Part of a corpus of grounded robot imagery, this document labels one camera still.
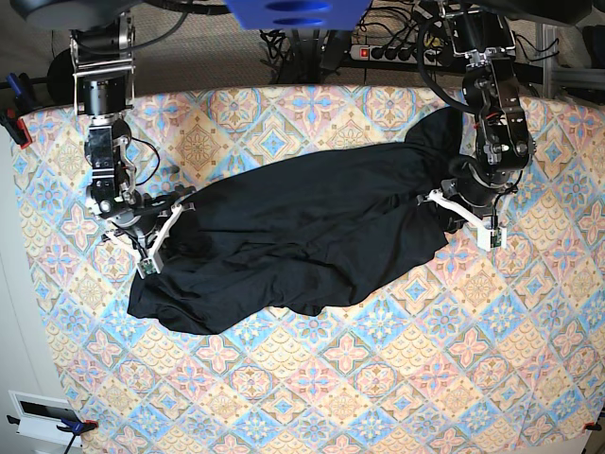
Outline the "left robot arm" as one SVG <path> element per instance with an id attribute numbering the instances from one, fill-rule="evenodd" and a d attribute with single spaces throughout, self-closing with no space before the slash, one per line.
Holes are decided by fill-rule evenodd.
<path id="1" fill-rule="evenodd" d="M 424 58 L 431 46 L 425 36 L 440 24 L 454 57 L 467 61 L 462 84 L 464 99 L 450 97 L 427 72 Z M 507 245 L 507 230 L 497 214 L 498 203 L 516 191 L 530 166 L 534 142 L 521 105 L 512 53 L 513 34 L 507 20 L 463 1 L 455 7 L 441 1 L 439 10 L 420 27 L 416 42 L 418 70 L 426 85 L 446 104 L 470 115 L 475 150 L 449 163 L 450 180 L 427 195 L 476 229 L 480 249 Z"/>

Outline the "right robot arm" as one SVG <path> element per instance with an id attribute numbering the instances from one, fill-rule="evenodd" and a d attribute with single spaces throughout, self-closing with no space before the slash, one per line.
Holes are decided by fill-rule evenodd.
<path id="1" fill-rule="evenodd" d="M 74 107 L 90 119 L 84 144 L 92 181 L 86 207 L 108 223 L 105 238 L 132 255 L 140 277 L 163 270 L 161 249 L 171 227 L 192 209 L 185 198 L 192 186 L 177 185 L 152 197 L 128 156 L 134 137 L 125 120 L 134 98 L 134 27 L 127 13 L 88 31 L 74 30 L 70 48 L 74 66 Z"/>

